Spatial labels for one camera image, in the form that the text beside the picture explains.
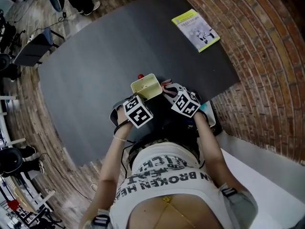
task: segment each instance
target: brick wall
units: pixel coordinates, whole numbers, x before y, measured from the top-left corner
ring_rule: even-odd
[[[241,83],[212,102],[224,130],[305,165],[305,43],[281,0],[188,0]]]

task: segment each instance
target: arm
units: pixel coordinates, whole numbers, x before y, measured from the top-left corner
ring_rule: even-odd
[[[118,122],[126,120],[123,108],[118,110]],[[120,127],[116,132],[116,137],[126,139],[133,125],[127,123]],[[106,154],[104,163],[101,168],[99,183],[94,198],[84,213],[79,228],[82,229],[87,221],[91,221],[97,216],[98,209],[108,210],[113,204],[116,194],[116,188],[119,180],[121,169],[121,157],[125,142],[114,138]]]
[[[197,125],[205,165],[209,176],[217,187],[227,183],[228,187],[236,190],[247,191],[247,189],[233,176],[229,170],[223,153],[214,137],[204,115],[200,112],[195,113],[194,120]]]

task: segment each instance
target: light blue object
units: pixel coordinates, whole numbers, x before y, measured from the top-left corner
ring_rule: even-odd
[[[200,106],[199,109],[205,112],[207,110],[207,107],[208,107],[207,104],[204,103],[203,105]]]

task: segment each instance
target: yellow book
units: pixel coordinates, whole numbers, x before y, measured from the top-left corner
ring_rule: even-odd
[[[173,18],[172,22],[197,48],[198,52],[202,52],[220,39],[204,18],[193,9]]]

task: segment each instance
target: desk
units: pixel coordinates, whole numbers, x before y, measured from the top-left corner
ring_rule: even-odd
[[[69,38],[39,67],[45,103],[75,164],[106,154],[112,106],[132,94],[138,74],[171,78],[203,103],[239,81],[219,42],[199,53],[172,23],[191,8],[187,0],[134,1]]]

